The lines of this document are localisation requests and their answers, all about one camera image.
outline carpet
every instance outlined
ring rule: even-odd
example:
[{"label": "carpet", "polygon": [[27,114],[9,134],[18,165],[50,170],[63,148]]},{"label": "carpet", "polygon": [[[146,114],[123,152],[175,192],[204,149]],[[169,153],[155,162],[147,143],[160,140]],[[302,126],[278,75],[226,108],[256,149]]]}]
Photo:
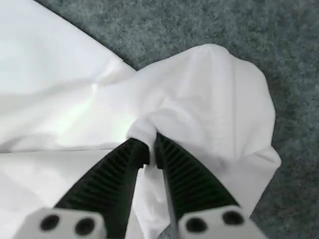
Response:
[{"label": "carpet", "polygon": [[283,164],[252,219],[271,239],[319,239],[319,1],[37,1],[136,70],[204,43],[257,65],[274,101],[273,146]]}]

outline white fabric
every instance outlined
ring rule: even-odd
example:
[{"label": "white fabric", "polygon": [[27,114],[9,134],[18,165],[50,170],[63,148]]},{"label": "white fabric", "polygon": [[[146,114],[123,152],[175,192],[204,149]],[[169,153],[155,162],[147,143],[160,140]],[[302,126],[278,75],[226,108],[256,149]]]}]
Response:
[{"label": "white fabric", "polygon": [[280,165],[264,75],[217,45],[135,72],[39,4],[0,0],[0,80],[3,239],[126,137],[151,151],[151,165],[138,174],[128,238],[142,237],[136,216],[147,239],[169,224],[156,131],[197,157],[247,214]]}]

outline white t-shirt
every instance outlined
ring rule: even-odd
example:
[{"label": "white t-shirt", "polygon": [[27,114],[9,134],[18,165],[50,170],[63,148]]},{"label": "white t-shirt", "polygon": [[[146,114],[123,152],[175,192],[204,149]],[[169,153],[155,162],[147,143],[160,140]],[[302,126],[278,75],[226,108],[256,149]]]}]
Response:
[{"label": "white t-shirt", "polygon": [[266,79],[221,46],[136,72],[38,3],[2,0],[0,80],[3,239],[128,137],[149,146],[151,165],[138,174],[127,238],[154,239],[169,224],[156,131],[209,168],[249,215],[280,166]]}]

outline black hole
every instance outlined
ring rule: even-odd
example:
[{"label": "black hole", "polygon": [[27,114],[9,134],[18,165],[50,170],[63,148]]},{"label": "black hole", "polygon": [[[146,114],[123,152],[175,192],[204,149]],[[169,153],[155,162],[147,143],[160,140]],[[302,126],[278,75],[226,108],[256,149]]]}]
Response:
[{"label": "black hole", "polygon": [[75,226],[75,232],[79,236],[86,236],[94,229],[95,223],[92,218],[81,219]]},{"label": "black hole", "polygon": [[223,220],[228,225],[241,225],[244,223],[243,217],[235,211],[224,213]]},{"label": "black hole", "polygon": [[191,218],[187,221],[186,228],[189,232],[201,233],[207,230],[207,224],[201,218]]},{"label": "black hole", "polygon": [[50,231],[56,228],[59,221],[60,221],[59,216],[49,215],[42,220],[40,227],[45,232]]}]

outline black rubber pad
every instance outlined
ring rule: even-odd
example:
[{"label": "black rubber pad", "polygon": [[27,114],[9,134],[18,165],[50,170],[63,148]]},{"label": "black rubber pad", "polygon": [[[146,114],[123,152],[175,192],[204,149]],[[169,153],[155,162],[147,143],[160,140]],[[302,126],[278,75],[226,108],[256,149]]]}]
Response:
[{"label": "black rubber pad", "polygon": [[171,223],[177,223],[185,213],[238,205],[204,165],[160,133],[155,142],[155,154],[158,168],[164,174],[169,211],[173,213]]},{"label": "black rubber pad", "polygon": [[149,157],[144,143],[128,139],[93,166],[55,207],[98,212],[105,220],[107,238],[123,239],[137,172],[149,164]]}]

